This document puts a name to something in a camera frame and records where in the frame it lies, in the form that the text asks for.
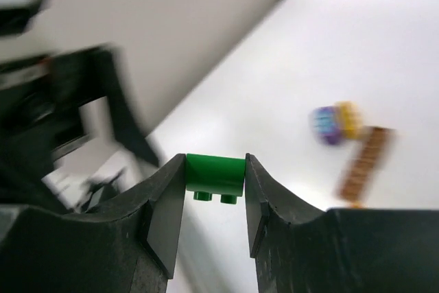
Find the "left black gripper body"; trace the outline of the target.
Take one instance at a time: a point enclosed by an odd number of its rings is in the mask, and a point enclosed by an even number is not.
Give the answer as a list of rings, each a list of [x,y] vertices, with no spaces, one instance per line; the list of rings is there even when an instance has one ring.
[[[1,64],[1,202],[50,211],[64,205],[43,182],[55,163],[88,139],[80,109],[107,101],[113,139],[158,166],[124,95],[115,49],[98,45]]]

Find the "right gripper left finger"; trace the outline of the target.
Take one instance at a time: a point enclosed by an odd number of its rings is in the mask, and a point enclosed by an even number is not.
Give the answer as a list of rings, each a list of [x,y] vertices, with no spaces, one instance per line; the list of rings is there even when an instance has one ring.
[[[1,207],[2,292],[164,292],[174,275],[185,156],[88,213]]]

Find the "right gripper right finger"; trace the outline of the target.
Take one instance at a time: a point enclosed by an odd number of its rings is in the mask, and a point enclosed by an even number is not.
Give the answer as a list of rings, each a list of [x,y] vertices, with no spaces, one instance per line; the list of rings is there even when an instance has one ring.
[[[438,291],[437,211],[321,211],[252,154],[245,202],[260,292]]]

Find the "green sloped lego brick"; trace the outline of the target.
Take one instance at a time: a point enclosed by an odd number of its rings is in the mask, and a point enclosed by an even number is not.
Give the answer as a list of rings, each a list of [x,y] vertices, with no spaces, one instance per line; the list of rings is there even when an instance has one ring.
[[[201,154],[186,154],[186,190],[193,199],[211,201],[220,196],[223,204],[237,204],[243,196],[246,160]]]

